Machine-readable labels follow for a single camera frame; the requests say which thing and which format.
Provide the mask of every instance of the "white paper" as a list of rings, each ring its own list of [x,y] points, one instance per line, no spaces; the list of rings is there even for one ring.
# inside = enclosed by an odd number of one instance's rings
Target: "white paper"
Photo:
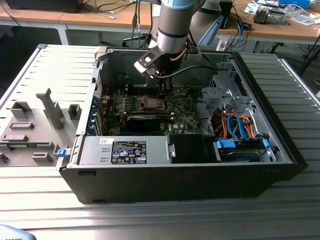
[[[248,6],[244,10],[247,14],[256,14],[256,11],[258,10],[259,5],[254,3],[248,3]]]
[[[265,5],[272,5],[272,6],[279,6],[279,2],[275,0],[259,0],[258,4],[265,4]]]
[[[312,19],[309,16],[305,16],[305,15],[295,16],[295,17],[292,17],[290,19],[295,21],[295,22],[297,22],[297,23],[299,23],[299,24],[303,24],[305,26],[310,26],[312,24],[315,24],[315,20],[314,19]]]

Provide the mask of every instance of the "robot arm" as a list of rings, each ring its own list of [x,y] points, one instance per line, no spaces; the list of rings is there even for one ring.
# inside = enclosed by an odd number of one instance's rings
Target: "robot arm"
[[[135,68],[151,78],[167,76],[177,71],[187,52],[188,33],[193,15],[202,6],[210,9],[219,5],[219,0],[162,0],[157,30],[156,47],[138,59]],[[158,78],[159,96],[172,90],[171,78]]]

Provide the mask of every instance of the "power supply label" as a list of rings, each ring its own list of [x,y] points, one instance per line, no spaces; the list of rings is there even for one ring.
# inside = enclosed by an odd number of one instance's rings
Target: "power supply label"
[[[112,144],[112,164],[146,164],[145,141],[114,141]]]

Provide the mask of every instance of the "blue object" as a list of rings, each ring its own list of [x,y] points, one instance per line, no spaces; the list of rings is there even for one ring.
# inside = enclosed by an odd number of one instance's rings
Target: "blue object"
[[[279,4],[282,4],[282,5],[295,4],[303,9],[307,9],[307,7],[310,4],[310,0],[279,0]]]
[[[218,149],[235,149],[236,148],[235,141],[230,139],[219,139],[216,142],[216,146]]]
[[[234,20],[233,18],[231,18],[231,19],[235,22],[235,24],[237,24],[238,30],[239,30],[239,40],[238,40],[238,44],[236,45],[235,49],[233,50],[233,51],[235,52],[235,51],[237,51],[237,49],[238,49],[238,47],[239,47],[239,44],[240,44],[240,42],[241,42],[242,29],[241,29],[239,23],[238,23],[236,20]]]
[[[161,3],[173,10],[184,10],[191,8],[196,0],[162,0]]]
[[[2,225],[2,224],[0,224],[0,239],[2,240],[5,240],[5,239],[37,240],[36,237],[31,233],[28,233],[21,229],[14,228],[12,226]]]
[[[59,149],[58,152],[56,153],[56,156],[58,158],[68,158],[70,157],[70,148],[62,148],[62,149]]]
[[[262,140],[263,145],[265,146],[265,148],[268,148],[270,146],[269,142],[267,139],[263,139]]]
[[[239,140],[238,136],[235,135],[232,130],[231,130],[231,119],[235,117],[237,120],[238,120],[238,124],[239,124],[239,130],[240,130],[240,134],[241,134],[241,137],[246,140],[246,141],[249,141],[249,138],[246,134],[246,132],[244,131],[244,128],[242,126],[242,121],[241,121],[241,118],[235,114],[232,114],[228,117],[228,121],[227,121],[227,127],[228,127],[228,131],[229,133],[236,139],[236,140]]]

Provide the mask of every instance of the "blue latch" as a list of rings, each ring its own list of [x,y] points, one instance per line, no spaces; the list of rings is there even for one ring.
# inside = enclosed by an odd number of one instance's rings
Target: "blue latch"
[[[235,149],[236,148],[235,141],[230,139],[219,139],[216,142],[216,146],[218,149]]]
[[[68,158],[71,155],[71,149],[70,148],[62,148],[59,149],[58,152],[56,153],[56,156],[58,158]]]
[[[263,142],[263,145],[265,146],[265,148],[268,148],[270,146],[267,139],[263,139],[262,142]]]

